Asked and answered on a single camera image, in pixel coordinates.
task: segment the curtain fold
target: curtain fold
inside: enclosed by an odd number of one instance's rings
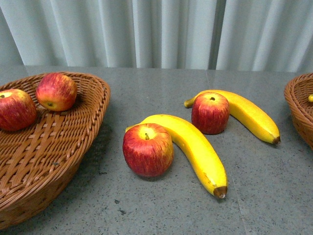
[[[313,70],[313,1],[0,0],[0,64]]]

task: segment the red and yellow apple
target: red and yellow apple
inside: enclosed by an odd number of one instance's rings
[[[194,101],[191,122],[202,133],[219,134],[227,126],[230,115],[227,98],[219,93],[205,92]]]
[[[30,95],[20,89],[0,92],[0,129],[18,131],[30,126],[37,110]]]
[[[75,81],[62,73],[52,72],[45,75],[36,88],[36,98],[46,109],[65,111],[75,103],[77,85]]]
[[[125,133],[123,154],[128,167],[137,175],[160,176],[173,162],[172,138],[159,124],[139,124]]]

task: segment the banana tip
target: banana tip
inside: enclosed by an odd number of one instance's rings
[[[279,137],[276,137],[274,140],[273,140],[273,144],[278,144],[280,143],[280,136]]]
[[[213,194],[218,199],[225,198],[227,194],[227,186],[221,186],[221,187],[215,188],[213,191]]]

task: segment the fruit basket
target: fruit basket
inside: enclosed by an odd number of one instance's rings
[[[0,86],[30,94],[38,117],[17,132],[0,130],[0,230],[43,211],[67,186],[98,134],[110,100],[109,85],[92,74],[62,71],[77,84],[71,109],[52,112],[36,100],[46,73]]]
[[[313,94],[313,73],[295,77],[287,83],[284,89],[293,125],[313,149],[313,103],[308,101],[310,94]]]

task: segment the yellow banana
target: yellow banana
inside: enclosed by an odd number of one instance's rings
[[[276,123],[262,109],[238,94],[222,90],[205,90],[186,100],[184,106],[186,108],[192,107],[197,96],[205,92],[216,92],[225,96],[229,102],[230,114],[256,137],[273,144],[280,142],[280,134]]]
[[[141,123],[156,123],[169,132],[172,141],[184,152],[203,186],[215,197],[225,198],[225,168],[207,138],[190,122],[172,115],[152,115]]]

